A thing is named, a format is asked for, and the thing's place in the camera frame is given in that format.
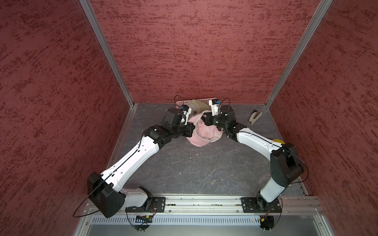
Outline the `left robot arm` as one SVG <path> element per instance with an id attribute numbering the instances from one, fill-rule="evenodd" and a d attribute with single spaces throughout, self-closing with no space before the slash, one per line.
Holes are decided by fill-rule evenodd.
<path id="1" fill-rule="evenodd" d="M 139 142 L 117 163 L 101 174 L 87 179 L 88 199 L 106 218 L 114 216 L 126 203 L 129 194 L 122 191 L 125 183 L 148 158 L 180 136 L 191 137 L 195 125 L 189 122 L 192 109 L 183 105 L 169 108 L 160 124 L 143 131 Z"/>

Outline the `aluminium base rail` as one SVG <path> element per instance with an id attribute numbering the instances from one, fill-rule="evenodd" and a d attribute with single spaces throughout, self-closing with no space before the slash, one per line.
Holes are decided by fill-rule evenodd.
<path id="1" fill-rule="evenodd" d="M 165 197 L 164 212 L 158 215 L 264 215 L 263 213 L 244 213 L 241 206 L 242 197 L 237 195 L 188 195 L 156 194 Z M 324 215 L 324 210 L 315 196 L 281 196 L 281 213 L 269 215 Z"/>

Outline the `yellow pen cup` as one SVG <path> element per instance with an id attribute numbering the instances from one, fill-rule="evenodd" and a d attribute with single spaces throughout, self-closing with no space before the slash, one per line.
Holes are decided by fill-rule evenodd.
<path id="1" fill-rule="evenodd" d="M 280 139 L 273 139 L 272 141 L 274 141 L 276 143 L 280 143 L 280 144 L 285 144 L 285 142 L 280 140 Z"/>

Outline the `beige baseball cap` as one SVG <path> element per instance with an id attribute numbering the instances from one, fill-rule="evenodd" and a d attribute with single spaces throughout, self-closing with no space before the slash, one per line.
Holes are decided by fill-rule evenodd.
<path id="1" fill-rule="evenodd" d="M 207 104 L 205 104 L 201 101 L 198 101 L 196 99 L 193 99 L 187 105 L 189 107 L 191 107 L 191 109 L 192 109 L 192 113 L 189 115 L 189 117 L 195 116 L 196 114 L 199 114 L 199 113 L 202 113 L 202 112 L 205 112 L 205 111 L 211 111 L 211 108 L 210 108 L 209 105 L 207 105 Z"/>

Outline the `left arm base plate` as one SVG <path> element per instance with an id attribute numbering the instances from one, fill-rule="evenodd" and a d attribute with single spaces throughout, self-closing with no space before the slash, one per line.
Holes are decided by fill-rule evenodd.
<path id="1" fill-rule="evenodd" d="M 126 210 L 128 212 L 148 212 L 148 213 L 164 212 L 165 202 L 166 202 L 165 197 L 149 197 L 142 206 L 126 207 Z"/>

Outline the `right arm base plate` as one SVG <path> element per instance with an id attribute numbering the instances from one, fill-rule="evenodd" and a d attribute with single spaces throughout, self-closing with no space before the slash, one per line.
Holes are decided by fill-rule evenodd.
<path id="1" fill-rule="evenodd" d="M 282 205 L 278 198 L 268 203 L 260 197 L 242 197 L 241 206 L 244 213 L 281 213 Z"/>

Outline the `pink baseball cap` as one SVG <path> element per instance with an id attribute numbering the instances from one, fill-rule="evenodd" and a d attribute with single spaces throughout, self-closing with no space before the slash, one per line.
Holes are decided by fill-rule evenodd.
<path id="1" fill-rule="evenodd" d="M 202 113 L 192 116 L 190 123 L 195 125 L 195 129 L 191 137 L 187 140 L 196 147 L 203 147 L 209 143 L 218 141 L 222 137 L 222 132 L 215 125 L 206 126 L 202 118 Z"/>

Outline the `pink plastic basket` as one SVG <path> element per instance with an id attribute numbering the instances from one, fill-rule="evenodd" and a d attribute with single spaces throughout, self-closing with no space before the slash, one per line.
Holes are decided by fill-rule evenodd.
<path id="1" fill-rule="evenodd" d="M 207 104 L 207 105 L 210 105 L 210 101 L 212 101 L 212 100 L 218 100 L 216 97 L 214 97 L 214 98 L 202 98 L 202 99 L 197 99 L 198 101 L 201 101 L 201 102 L 203 102 L 203 103 L 205 103 L 205 104 Z M 175 104 L 177 105 L 177 106 L 182 106 L 182 105 L 184 105 L 184 104 L 188 104 L 189 102 L 191 102 L 192 100 L 180 100 L 180 101 L 175 101 Z"/>

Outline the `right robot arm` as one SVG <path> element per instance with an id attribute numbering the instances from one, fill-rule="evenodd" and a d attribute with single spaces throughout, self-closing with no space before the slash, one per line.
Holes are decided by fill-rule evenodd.
<path id="1" fill-rule="evenodd" d="M 270 161 L 271 177 L 257 193 L 259 208 L 267 208 L 289 185 L 304 174 L 306 165 L 293 144 L 281 144 L 253 132 L 237 122 L 231 106 L 222 106 L 217 113 L 204 112 L 201 119 L 205 125 L 216 126 L 228 138 L 252 148 Z"/>

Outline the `stapler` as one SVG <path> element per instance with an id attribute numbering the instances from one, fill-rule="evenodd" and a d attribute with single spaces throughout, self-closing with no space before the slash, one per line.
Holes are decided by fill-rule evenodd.
<path id="1" fill-rule="evenodd" d="M 262 116 L 262 112 L 258 110 L 253 110 L 249 120 L 248 124 L 253 125 L 260 117 Z"/>

